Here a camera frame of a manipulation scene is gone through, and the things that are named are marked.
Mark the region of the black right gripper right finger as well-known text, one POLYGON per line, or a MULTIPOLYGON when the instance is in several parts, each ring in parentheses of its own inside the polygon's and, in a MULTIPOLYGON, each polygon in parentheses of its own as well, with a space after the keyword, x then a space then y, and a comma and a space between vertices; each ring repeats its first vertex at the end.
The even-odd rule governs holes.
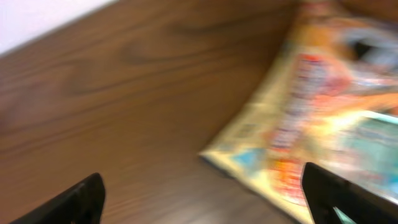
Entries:
POLYGON ((302 189, 316 224, 342 223, 337 210, 355 223, 397 223, 397 204, 312 162, 303 169, 302 189))

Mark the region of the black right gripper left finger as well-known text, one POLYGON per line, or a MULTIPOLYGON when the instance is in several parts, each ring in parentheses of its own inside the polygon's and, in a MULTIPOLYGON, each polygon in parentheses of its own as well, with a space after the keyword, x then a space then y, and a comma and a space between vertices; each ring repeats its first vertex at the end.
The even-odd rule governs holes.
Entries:
POLYGON ((106 190, 93 173, 11 224, 100 224, 106 190))

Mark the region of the large orange white snack bag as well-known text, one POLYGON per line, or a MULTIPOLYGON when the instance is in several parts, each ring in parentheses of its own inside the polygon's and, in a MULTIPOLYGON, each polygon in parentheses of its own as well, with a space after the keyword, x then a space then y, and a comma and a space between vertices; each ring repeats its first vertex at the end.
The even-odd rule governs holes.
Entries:
POLYGON ((368 111, 397 116, 397 2, 303 1, 269 76, 201 157, 314 223, 305 164, 354 183, 339 138, 368 111))

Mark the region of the green snack packet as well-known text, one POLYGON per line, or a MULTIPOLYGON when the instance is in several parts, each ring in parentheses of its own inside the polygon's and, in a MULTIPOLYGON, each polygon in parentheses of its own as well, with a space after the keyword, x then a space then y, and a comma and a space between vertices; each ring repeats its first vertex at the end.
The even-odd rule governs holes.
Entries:
POLYGON ((366 112, 343 132, 339 147, 347 153, 348 179, 397 200, 397 116, 366 112))

